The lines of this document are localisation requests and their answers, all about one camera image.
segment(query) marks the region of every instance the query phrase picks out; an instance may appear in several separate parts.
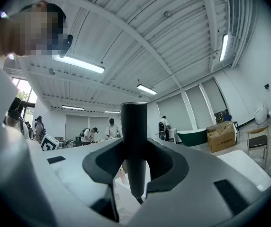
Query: bathtub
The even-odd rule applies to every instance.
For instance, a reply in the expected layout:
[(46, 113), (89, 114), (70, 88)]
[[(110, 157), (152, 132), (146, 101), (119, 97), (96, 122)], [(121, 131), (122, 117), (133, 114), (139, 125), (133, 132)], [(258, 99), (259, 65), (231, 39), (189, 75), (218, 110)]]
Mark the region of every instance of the bathtub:
[(196, 146), (207, 142), (207, 129), (177, 131), (185, 146)]

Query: white wall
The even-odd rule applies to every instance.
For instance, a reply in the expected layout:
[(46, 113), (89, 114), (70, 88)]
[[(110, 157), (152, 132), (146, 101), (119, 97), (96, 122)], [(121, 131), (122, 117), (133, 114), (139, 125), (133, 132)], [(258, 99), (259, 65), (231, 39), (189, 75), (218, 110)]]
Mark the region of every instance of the white wall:
[(42, 122), (46, 129), (46, 134), (49, 134), (51, 137), (64, 137), (65, 139), (66, 114), (48, 111), (42, 102), (37, 99), (32, 121), (33, 129), (35, 126), (35, 119), (39, 115), (42, 116)]
[[(223, 70), (218, 70), (211, 75), (208, 75), (198, 81), (188, 84), (182, 90), (188, 90), (195, 87), (199, 83), (214, 78), (219, 86), (219, 89), (226, 102), (229, 113), (233, 121), (238, 121), (241, 125), (254, 118), (256, 99), (252, 87), (249, 87), (249, 82), (242, 75), (239, 68), (230, 69), (225, 67)], [(154, 138), (158, 133), (158, 122), (161, 118), (157, 107), (157, 102), (165, 100), (169, 97), (181, 93), (180, 90), (171, 92), (162, 96), (147, 105), (147, 130), (149, 137)]]
[(263, 0), (258, 0), (256, 26), (239, 69), (242, 77), (252, 84), (252, 96), (271, 110), (271, 9)]
[(217, 71), (214, 79), (226, 102), (232, 121), (241, 125), (254, 118), (256, 100), (248, 81), (242, 76), (238, 68), (229, 67)]

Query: wooden chair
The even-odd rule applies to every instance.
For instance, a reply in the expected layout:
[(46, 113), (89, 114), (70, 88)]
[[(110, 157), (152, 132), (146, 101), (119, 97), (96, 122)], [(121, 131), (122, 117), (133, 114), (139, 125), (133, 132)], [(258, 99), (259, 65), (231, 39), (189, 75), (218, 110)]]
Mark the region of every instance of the wooden chair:
[[(262, 131), (266, 130), (266, 134), (258, 136), (258, 137), (254, 137), (254, 138), (249, 138), (249, 134), (257, 134), (260, 133)], [(250, 150), (255, 150), (255, 149), (264, 149), (263, 152), (263, 158), (265, 158), (265, 150), (266, 152), (266, 159), (265, 159), (265, 165), (264, 168), (266, 168), (266, 163), (267, 163), (267, 156), (268, 156), (268, 126), (260, 128), (260, 129), (256, 129), (253, 131), (247, 131), (247, 147), (248, 147), (248, 153)]]

